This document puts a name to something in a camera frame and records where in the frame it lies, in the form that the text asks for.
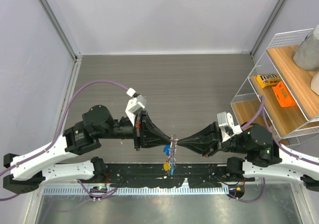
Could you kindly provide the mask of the large silver keyring with keys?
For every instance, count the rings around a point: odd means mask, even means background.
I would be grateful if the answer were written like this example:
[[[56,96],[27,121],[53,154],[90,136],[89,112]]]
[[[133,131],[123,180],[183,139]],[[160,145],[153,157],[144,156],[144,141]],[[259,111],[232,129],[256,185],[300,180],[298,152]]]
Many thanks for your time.
[[[165,163],[163,164],[163,169],[167,173],[168,176],[172,176],[174,174],[175,166],[176,166],[176,149],[177,149],[177,141],[176,135],[173,135],[170,139],[170,144],[167,144],[163,148],[163,152],[167,156]]]

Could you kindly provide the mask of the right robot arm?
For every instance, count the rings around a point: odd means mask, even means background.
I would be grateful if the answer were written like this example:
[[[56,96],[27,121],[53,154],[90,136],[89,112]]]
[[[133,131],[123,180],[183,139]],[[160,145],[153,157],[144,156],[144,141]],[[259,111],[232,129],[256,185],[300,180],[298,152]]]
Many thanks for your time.
[[[231,181],[249,178],[278,177],[302,182],[311,191],[319,190],[318,158],[290,150],[276,143],[273,135],[259,124],[247,129],[231,123],[214,122],[187,138],[178,146],[204,157],[222,151],[243,154],[244,158],[230,157],[225,174]]]

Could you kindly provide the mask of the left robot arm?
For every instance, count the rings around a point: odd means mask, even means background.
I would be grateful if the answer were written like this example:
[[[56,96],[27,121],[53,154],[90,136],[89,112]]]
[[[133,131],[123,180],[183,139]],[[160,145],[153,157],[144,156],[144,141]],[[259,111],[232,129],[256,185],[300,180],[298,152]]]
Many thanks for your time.
[[[109,171],[101,158],[79,164],[64,161],[100,148],[101,139],[132,139],[136,150],[170,143],[170,137],[152,123],[146,111],[139,111],[137,118],[134,122],[127,117],[114,119],[107,107],[93,106],[82,115],[82,121],[50,144],[24,155],[6,154],[3,165],[10,174],[4,176],[3,188],[19,195],[35,191],[49,180],[106,181]]]

